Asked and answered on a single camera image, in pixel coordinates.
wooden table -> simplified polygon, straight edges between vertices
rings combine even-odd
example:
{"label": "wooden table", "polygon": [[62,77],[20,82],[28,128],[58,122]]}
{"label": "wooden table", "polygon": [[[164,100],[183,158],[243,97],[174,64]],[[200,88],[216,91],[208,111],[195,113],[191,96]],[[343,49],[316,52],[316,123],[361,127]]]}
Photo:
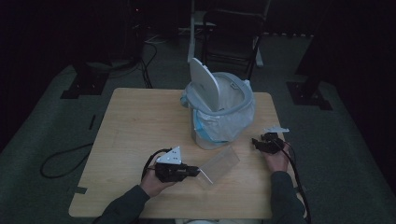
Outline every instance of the wooden table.
{"label": "wooden table", "polygon": [[[98,217],[107,205],[140,183],[142,169],[159,149],[181,147],[183,163],[201,166],[221,151],[204,150],[191,139],[189,109],[181,90],[116,89],[69,208],[72,217]],[[231,146],[235,167],[214,186],[203,189],[193,177],[146,203],[149,218],[269,218],[270,174],[251,138],[279,126],[272,97],[254,93],[257,109],[251,124]]]}

black chair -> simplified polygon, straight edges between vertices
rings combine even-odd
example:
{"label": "black chair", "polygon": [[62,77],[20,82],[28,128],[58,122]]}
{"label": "black chair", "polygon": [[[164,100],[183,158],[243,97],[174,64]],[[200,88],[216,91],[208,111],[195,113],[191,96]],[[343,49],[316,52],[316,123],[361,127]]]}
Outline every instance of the black chair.
{"label": "black chair", "polygon": [[246,67],[247,79],[256,62],[256,54],[264,32],[261,14],[212,9],[206,12],[202,62],[217,61]]}

gray carpet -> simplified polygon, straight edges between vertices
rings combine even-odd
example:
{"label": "gray carpet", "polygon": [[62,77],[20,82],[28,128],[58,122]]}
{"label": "gray carpet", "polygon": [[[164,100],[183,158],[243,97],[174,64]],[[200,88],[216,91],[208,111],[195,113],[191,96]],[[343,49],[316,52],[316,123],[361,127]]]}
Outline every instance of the gray carpet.
{"label": "gray carpet", "polygon": [[[189,83],[189,39],[153,39],[158,53],[148,71],[154,88],[184,89]],[[304,37],[267,36],[261,45],[263,68],[255,68],[254,91],[272,94],[282,127],[297,154],[298,170],[306,188],[312,220],[316,224],[396,223],[396,199],[377,169],[359,130],[348,115],[334,86],[321,83],[320,91],[333,111],[294,105],[286,82],[305,81],[294,72],[309,45]],[[195,56],[199,58],[199,45]],[[154,48],[145,46],[145,61]],[[228,71],[243,78],[239,67],[208,64],[211,71]],[[74,79],[72,67],[55,77],[3,153],[0,155],[0,223],[91,223],[74,218],[68,207],[85,162],[62,178],[40,175],[49,155],[92,143],[106,112],[111,93],[118,87],[144,88],[139,70],[112,73],[102,95],[61,100]],[[92,116],[99,119],[91,126]],[[91,148],[62,155],[49,162],[46,172],[57,175],[75,166]]]}

black stand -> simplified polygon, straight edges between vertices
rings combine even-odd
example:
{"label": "black stand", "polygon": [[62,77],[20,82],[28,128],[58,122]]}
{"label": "black stand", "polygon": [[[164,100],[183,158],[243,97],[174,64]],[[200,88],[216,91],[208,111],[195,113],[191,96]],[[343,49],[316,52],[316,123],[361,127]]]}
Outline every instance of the black stand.
{"label": "black stand", "polygon": [[332,110],[329,101],[323,99],[318,84],[320,80],[309,77],[305,83],[286,82],[295,105],[317,105],[321,110]]}
{"label": "black stand", "polygon": [[64,91],[61,99],[77,99],[80,95],[101,95],[108,73],[95,74],[85,63],[73,63],[77,76],[69,90]]}

person's left hand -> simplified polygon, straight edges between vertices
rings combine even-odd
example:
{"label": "person's left hand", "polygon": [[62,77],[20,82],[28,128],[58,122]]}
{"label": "person's left hand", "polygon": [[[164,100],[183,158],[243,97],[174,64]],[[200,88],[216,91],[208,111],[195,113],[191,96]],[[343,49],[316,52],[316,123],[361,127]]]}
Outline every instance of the person's left hand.
{"label": "person's left hand", "polygon": [[161,180],[155,175],[155,171],[152,170],[152,168],[154,167],[149,167],[145,177],[143,177],[142,182],[140,183],[140,188],[142,188],[150,198],[159,195],[164,189],[176,184],[176,182],[161,182]]}

